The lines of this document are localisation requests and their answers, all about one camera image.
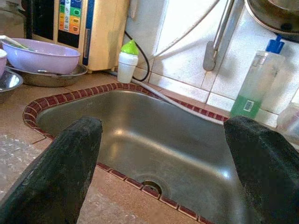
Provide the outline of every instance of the steel basin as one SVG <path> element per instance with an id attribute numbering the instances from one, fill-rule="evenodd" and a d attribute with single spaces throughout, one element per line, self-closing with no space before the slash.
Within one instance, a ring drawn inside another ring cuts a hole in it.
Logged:
<path id="1" fill-rule="evenodd" d="M 216 224 L 252 223 L 222 125 L 120 90 L 47 109 L 37 125 L 55 136 L 83 115 L 103 122 L 98 162 Z"/>

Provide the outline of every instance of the red tile border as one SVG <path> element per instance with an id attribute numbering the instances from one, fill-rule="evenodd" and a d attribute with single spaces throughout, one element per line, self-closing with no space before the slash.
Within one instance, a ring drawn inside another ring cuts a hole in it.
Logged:
<path id="1" fill-rule="evenodd" d="M 111 84 L 107 84 L 107 85 L 87 88 L 84 90 L 72 91 L 72 92 L 67 92 L 67 93 L 63 93 L 63 94 L 58 94 L 55 96 L 36 99 L 35 101 L 31 102 L 30 104 L 28 104 L 26 106 L 24 113 L 23 113 L 24 123 L 27 126 L 33 128 L 37 132 L 44 135 L 46 138 L 48 138 L 50 140 L 54 140 L 54 137 L 52 135 L 45 133 L 42 129 L 40 129 L 36 125 L 36 117 L 38 116 L 38 114 L 40 112 L 42 112 L 43 110 L 46 110 L 50 107 L 54 107 L 56 105 L 65 104 L 65 103 L 68 103 L 68 102 L 71 102 L 74 100 L 78 100 L 81 98 L 85 98 L 85 97 L 89 97 L 89 96 L 93 96 L 93 95 L 97 95 L 97 94 L 101 94 L 101 93 L 104 93 L 107 91 L 113 91 L 113 90 L 130 90 L 130 91 L 142 92 L 148 96 L 161 99 L 159 96 L 153 94 L 152 92 L 148 91 L 147 89 L 145 89 L 139 85 L 136 85 L 136 84 L 111 83 Z M 219 114 L 209 112 L 205 109 L 196 107 L 196 106 L 188 104 L 186 102 L 182 102 L 175 98 L 171 98 L 171 99 L 174 100 L 175 102 L 195 111 L 195 112 L 198 112 L 205 116 L 211 117 L 215 120 L 226 121 L 228 119 Z M 143 184 L 139 183 L 138 181 L 136 181 L 132 178 L 127 177 L 126 175 L 118 172 L 117 170 L 111 169 L 109 166 L 102 164 L 102 163 L 97 164 L 97 166 L 100 167 L 101 169 L 105 170 L 106 172 L 109 172 L 110 174 L 118 177 L 119 179 L 125 181 L 126 183 L 134 186 L 135 188 L 141 190 L 142 192 L 152 196 L 153 198 L 158 199 L 162 203 L 167 204 L 168 206 L 170 206 L 174 209 L 177 209 L 182 214 L 185 214 L 195 220 L 198 219 L 198 221 L 201 223 L 213 224 L 212 222 L 206 220 L 205 218 L 203 218 L 201 216 L 197 216 L 197 214 L 194 211 L 191 211 L 190 209 L 188 209 L 182 205 L 178 205 L 178 203 L 176 203 L 175 201 L 173 201 L 167 197 L 161 196 L 160 194 L 158 194 L 151 188 L 143 186 Z"/>
<path id="2" fill-rule="evenodd" d="M 122 173 L 116 171 L 115 169 L 111 169 L 111 170 L 109 171 L 109 173 L 111 173 L 112 175 L 114 175 L 114 176 L 120 178 L 120 179 L 123 180 L 123 181 L 127 178 L 126 175 L 124 175 L 124 174 L 122 174 Z"/>
<path id="3" fill-rule="evenodd" d="M 178 207 L 178 211 L 184 213 L 185 215 L 189 216 L 190 218 L 193 218 L 194 220 L 197 220 L 197 215 L 194 211 L 186 208 L 185 206 L 180 205 Z"/>
<path id="4" fill-rule="evenodd" d="M 159 199 L 160 194 L 155 192 L 154 190 L 152 190 L 151 188 L 145 186 L 141 189 L 141 191 L 143 191 L 145 194 L 148 194 L 152 197 L 154 197 L 155 199 Z"/>
<path id="5" fill-rule="evenodd" d="M 161 202 L 163 202 L 164 204 L 167 204 L 168 206 L 177 209 L 178 208 L 178 203 L 176 203 L 175 201 L 161 195 L 160 199 Z"/>

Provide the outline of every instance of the sink drain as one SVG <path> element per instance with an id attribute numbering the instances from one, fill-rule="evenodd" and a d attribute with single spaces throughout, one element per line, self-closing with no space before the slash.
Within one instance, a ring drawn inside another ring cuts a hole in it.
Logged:
<path id="1" fill-rule="evenodd" d="M 162 194 L 162 189 L 157 183 L 155 183 L 153 181 L 143 181 L 142 184 L 146 187 L 149 187 L 153 191 L 155 191 L 159 194 Z"/>

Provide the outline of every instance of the metal bowl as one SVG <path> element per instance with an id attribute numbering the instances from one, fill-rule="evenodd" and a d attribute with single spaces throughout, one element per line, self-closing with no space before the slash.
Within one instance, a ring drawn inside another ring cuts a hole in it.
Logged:
<path id="1" fill-rule="evenodd" d="M 6 69 L 0 77 L 0 104 L 4 103 L 22 83 L 21 76 Z"/>
<path id="2" fill-rule="evenodd" d="M 87 72 L 87 68 L 79 64 L 69 75 L 27 72 L 16 69 L 10 64 L 7 64 L 6 67 L 20 74 L 24 79 L 24 84 L 41 87 L 63 87 L 73 85 Z"/>
<path id="3" fill-rule="evenodd" d="M 299 35 L 299 11 L 279 7 L 270 0 L 245 0 L 253 18 L 262 26 L 275 33 Z"/>

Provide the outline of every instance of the black cable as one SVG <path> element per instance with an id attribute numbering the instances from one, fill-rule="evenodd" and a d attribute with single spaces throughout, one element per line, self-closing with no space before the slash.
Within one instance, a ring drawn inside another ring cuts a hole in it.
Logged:
<path id="1" fill-rule="evenodd" d="M 132 38 L 126 31 L 125 31 L 125 35 L 127 35 L 129 39 L 131 39 L 131 40 L 133 39 L 133 38 Z M 143 81 L 149 76 L 149 74 L 150 74 L 150 63 L 149 63 L 149 60 L 148 60 L 148 58 L 146 57 L 144 51 L 141 49 L 141 47 L 140 47 L 137 43 L 136 43 L 136 46 L 137 46 L 137 48 L 140 50 L 141 54 L 143 55 L 148 70 L 147 70 L 147 73 L 146 73 L 146 75 L 145 75 L 144 78 L 142 78 L 142 79 L 138 79 L 138 78 L 133 77 L 133 79 L 135 79 L 135 80 L 137 80 L 137 81 L 139 81 L 139 82 L 143 82 Z"/>

